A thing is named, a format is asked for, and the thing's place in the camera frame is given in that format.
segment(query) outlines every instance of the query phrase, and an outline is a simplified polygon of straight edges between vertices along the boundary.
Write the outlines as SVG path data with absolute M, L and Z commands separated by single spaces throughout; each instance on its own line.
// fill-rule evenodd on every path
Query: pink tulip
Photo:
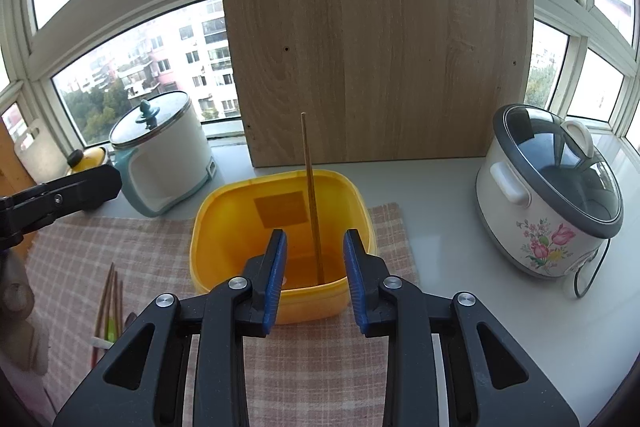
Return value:
M 575 232 L 571 229 L 568 229 L 567 227 L 564 227 L 561 224 L 558 229 L 551 235 L 551 241 L 553 241 L 559 247 L 562 247 L 562 245 L 566 245 L 574 237 Z
M 546 259 L 546 256 L 549 255 L 549 249 L 540 243 L 532 243 L 531 250 L 538 259 Z

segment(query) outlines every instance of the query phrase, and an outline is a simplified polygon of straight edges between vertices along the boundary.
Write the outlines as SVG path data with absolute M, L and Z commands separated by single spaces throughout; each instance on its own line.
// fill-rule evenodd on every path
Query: plaid tablecloth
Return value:
M 369 209 L 378 252 L 391 273 L 417 282 L 395 203 Z M 158 294 L 194 295 L 189 273 L 193 220 L 118 219 L 76 214 L 38 232 L 27 272 L 36 312 L 49 325 L 45 386 L 57 408 L 89 371 L 98 301 L 110 264 L 124 280 L 124 314 Z M 184 425 L 191 425 L 198 349 L 191 347 Z M 261 426 L 379 426 L 385 400 L 386 339 L 365 339 L 351 307 L 340 315 L 278 326 L 244 340 L 249 417 Z

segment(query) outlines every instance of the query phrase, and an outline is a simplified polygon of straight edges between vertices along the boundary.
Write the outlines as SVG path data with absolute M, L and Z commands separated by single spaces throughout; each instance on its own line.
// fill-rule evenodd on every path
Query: metal rivet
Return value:
M 174 303 L 174 296 L 171 293 L 163 293 L 156 298 L 156 304 L 161 308 L 167 308 Z
M 458 294 L 458 302 L 463 306 L 473 306 L 476 304 L 476 297 L 468 292 Z
M 383 280 L 382 283 L 383 285 L 385 285 L 385 288 L 389 288 L 390 290 L 397 290 L 402 286 L 402 279 L 396 277 L 395 275 L 391 275 Z
M 229 288 L 232 290 L 241 290 L 242 288 L 246 288 L 247 281 L 244 277 L 234 277 L 229 280 Z

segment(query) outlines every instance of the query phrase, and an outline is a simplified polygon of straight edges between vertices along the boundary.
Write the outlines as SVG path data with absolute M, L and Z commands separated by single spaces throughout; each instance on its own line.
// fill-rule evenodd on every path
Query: yellow bin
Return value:
M 365 250 L 377 254 L 367 207 L 353 183 L 338 172 L 314 170 L 326 284 L 316 285 L 305 171 L 283 172 L 220 187 L 202 203 L 193 227 L 190 268 L 196 291 L 207 293 L 242 273 L 261 255 L 273 229 L 287 233 L 276 324 L 324 319 L 349 302 L 342 257 L 347 229 L 358 229 Z

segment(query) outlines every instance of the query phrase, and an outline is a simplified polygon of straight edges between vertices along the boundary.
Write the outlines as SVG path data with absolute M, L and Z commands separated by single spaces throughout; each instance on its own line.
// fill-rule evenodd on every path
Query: glossy white table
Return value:
M 625 218 L 596 282 L 579 301 L 571 279 L 534 279 L 495 249 L 474 206 L 482 158 L 322 166 L 351 179 L 368 206 L 397 202 L 422 290 L 449 298 L 458 291 L 478 296 L 542 368 L 582 426 L 604 407 L 640 351 L 640 173 L 618 139 L 596 135 L 594 142 L 618 178 Z M 207 194 L 223 184 L 294 169 L 254 169 L 244 144 L 212 151 L 215 178 L 165 219 L 194 217 Z M 142 217 L 122 194 L 98 212 Z M 593 268 L 595 263 L 583 271 Z M 440 394 L 441 425 L 447 425 L 446 395 L 442 389 Z

